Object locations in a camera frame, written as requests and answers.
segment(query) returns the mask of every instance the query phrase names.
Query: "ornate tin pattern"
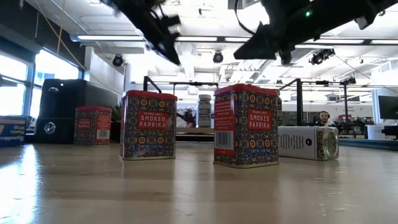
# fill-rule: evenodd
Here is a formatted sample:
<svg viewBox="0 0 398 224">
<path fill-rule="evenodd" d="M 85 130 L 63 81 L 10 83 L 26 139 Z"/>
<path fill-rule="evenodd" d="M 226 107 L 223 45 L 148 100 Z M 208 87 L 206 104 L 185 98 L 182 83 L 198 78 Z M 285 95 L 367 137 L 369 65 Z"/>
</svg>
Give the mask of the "ornate tin pattern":
<svg viewBox="0 0 398 224">
<path fill-rule="evenodd" d="M 176 100 L 126 95 L 123 105 L 126 115 L 120 157 L 174 158 Z"/>
<path fill-rule="evenodd" d="M 229 91 L 215 96 L 216 101 L 234 99 L 234 155 L 215 154 L 214 162 L 233 167 L 265 166 L 278 163 L 277 97 L 254 91 Z M 272 111 L 269 131 L 249 130 L 248 111 Z"/>
<path fill-rule="evenodd" d="M 111 113 L 109 108 L 76 109 L 74 144 L 109 145 Z"/>
</svg>

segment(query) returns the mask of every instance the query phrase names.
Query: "smoked paprika tin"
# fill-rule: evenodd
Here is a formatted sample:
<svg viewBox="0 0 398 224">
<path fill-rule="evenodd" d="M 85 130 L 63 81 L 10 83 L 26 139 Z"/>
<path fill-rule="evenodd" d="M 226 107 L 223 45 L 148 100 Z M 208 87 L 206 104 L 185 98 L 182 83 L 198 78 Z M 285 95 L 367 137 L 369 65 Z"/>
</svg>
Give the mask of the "smoked paprika tin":
<svg viewBox="0 0 398 224">
<path fill-rule="evenodd" d="M 100 106 L 76 108 L 74 144 L 105 146 L 110 144 L 112 109 Z"/>
<path fill-rule="evenodd" d="M 131 90 L 123 97 L 120 158 L 175 158 L 177 97 Z"/>
<path fill-rule="evenodd" d="M 277 97 L 275 90 L 245 84 L 216 90 L 215 164 L 250 168 L 279 163 Z"/>
</svg>

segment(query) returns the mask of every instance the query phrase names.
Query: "spice jar lid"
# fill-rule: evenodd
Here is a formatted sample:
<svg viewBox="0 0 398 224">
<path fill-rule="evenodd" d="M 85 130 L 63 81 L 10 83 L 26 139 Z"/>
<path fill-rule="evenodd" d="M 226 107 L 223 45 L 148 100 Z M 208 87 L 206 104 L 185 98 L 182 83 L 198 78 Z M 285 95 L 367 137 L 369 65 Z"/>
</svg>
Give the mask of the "spice jar lid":
<svg viewBox="0 0 398 224">
<path fill-rule="evenodd" d="M 199 99 L 201 99 L 201 100 L 211 100 L 211 95 L 201 94 L 201 95 L 199 95 Z"/>
</svg>

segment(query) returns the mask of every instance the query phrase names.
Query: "ceiling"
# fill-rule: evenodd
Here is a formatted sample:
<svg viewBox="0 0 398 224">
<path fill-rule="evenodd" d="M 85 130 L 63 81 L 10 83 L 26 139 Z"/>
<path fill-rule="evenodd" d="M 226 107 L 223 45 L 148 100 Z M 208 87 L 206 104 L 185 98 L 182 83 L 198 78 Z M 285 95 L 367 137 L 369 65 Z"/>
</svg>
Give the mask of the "ceiling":
<svg viewBox="0 0 398 224">
<path fill-rule="evenodd" d="M 37 3 L 44 14 L 67 30 L 70 34 L 90 35 L 138 35 L 138 31 L 124 17 L 116 15 L 109 7 L 100 4 L 98 0 L 26 0 L 37 7 Z M 248 37 L 249 34 L 238 25 L 233 10 L 228 10 L 228 0 L 168 0 L 163 6 L 166 14 L 178 14 L 182 25 L 175 27 L 182 35 L 189 36 L 230 36 Z M 239 18 L 245 26 L 255 30 L 259 21 L 268 21 L 265 9 L 259 3 L 238 12 Z M 331 38 L 375 38 L 395 39 L 398 36 L 398 26 L 393 22 L 398 19 L 398 6 L 392 6 L 384 16 L 377 16 L 374 24 L 365 30 L 359 30 L 355 22 L 323 34 Z M 99 54 L 112 57 L 113 54 L 123 52 L 133 47 L 143 47 L 142 42 L 93 42 L 89 45 L 99 45 Z M 371 70 L 380 64 L 398 57 L 396 46 L 334 46 L 336 56 L 324 61 L 320 65 L 308 62 L 312 53 L 319 50 L 316 46 L 306 46 L 293 52 L 293 65 L 280 66 L 280 61 L 266 60 L 235 60 L 233 52 L 241 44 L 235 43 L 182 43 L 177 44 L 180 49 L 181 67 L 175 67 L 161 59 L 156 59 L 159 74 L 154 77 L 157 81 L 167 81 L 167 77 L 174 74 L 186 74 L 191 68 L 195 81 L 208 80 L 208 74 L 216 82 L 241 83 L 275 83 L 282 80 L 288 83 L 294 78 L 304 80 L 336 80 L 350 76 L 357 69 L 367 77 L 371 77 Z M 224 55 L 223 63 L 213 63 L 213 54 L 221 51 Z M 124 54 L 128 61 L 134 55 Z M 145 57 L 156 57 L 145 52 Z M 357 83 L 361 85 L 375 84 L 373 80 L 355 72 Z"/>
</svg>

